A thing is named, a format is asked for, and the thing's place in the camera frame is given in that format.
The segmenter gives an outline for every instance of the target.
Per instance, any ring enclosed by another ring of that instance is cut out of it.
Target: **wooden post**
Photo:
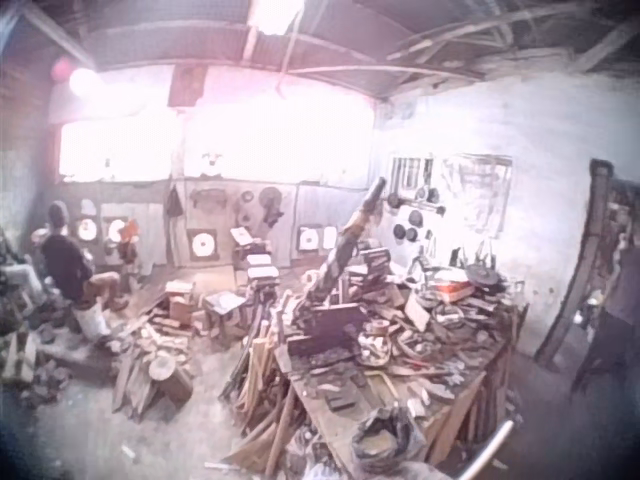
[[[158,382],[158,388],[176,405],[191,398],[193,384],[173,357],[158,357],[149,365],[149,376]]]
[[[284,402],[284,408],[282,410],[282,415],[280,416],[280,423],[278,423],[278,430],[276,431],[276,438],[271,446],[271,453],[269,453],[269,460],[267,461],[267,469],[265,471],[265,476],[267,478],[273,477],[273,472],[275,472],[276,469],[276,463],[280,457],[282,449],[284,448],[282,443],[287,429],[289,428],[295,399],[296,390],[293,388],[293,385],[289,385],[289,393],[287,393],[287,399]]]

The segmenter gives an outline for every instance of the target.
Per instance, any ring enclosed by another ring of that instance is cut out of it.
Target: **white wall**
[[[520,343],[526,353],[543,340],[576,266],[590,160],[608,160],[620,178],[640,181],[639,93],[637,84],[605,76],[527,75],[433,96],[406,94],[394,102],[415,108],[412,118],[379,118],[372,175],[388,175],[394,155],[512,157],[504,231],[494,249],[499,270],[526,281],[531,310]],[[397,221],[387,212],[379,235],[408,262],[414,252],[391,234]],[[456,243],[455,234],[446,235],[448,223],[439,230],[441,253]]]

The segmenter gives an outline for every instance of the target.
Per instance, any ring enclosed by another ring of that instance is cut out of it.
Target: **man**
[[[69,214],[64,203],[53,202],[48,213],[51,235],[42,244],[42,255],[62,296],[78,308],[92,307],[98,297],[105,309],[116,312],[126,308],[128,302],[118,298],[120,275],[115,272],[94,275],[80,247],[67,236]]]
[[[640,222],[633,225],[632,243],[621,234],[614,253],[614,271],[604,293],[598,325],[572,391],[586,387],[589,375],[610,373],[625,380],[635,361],[640,325]]]
[[[0,282],[2,277],[9,285],[24,287],[36,307],[44,306],[47,295],[33,266],[29,265],[25,257],[15,252],[4,230],[0,227]]]

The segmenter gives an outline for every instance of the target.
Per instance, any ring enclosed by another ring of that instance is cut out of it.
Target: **red object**
[[[76,66],[69,57],[60,57],[51,67],[51,78],[56,83],[66,82],[75,69]]]

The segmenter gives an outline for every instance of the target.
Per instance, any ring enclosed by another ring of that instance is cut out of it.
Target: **stool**
[[[232,292],[214,293],[204,298],[202,306],[208,323],[211,325],[211,337],[219,337],[220,341],[227,343],[226,327],[235,327],[240,323],[242,326],[246,322],[246,314],[242,306],[247,299]],[[239,315],[236,321],[233,320],[235,311]]]

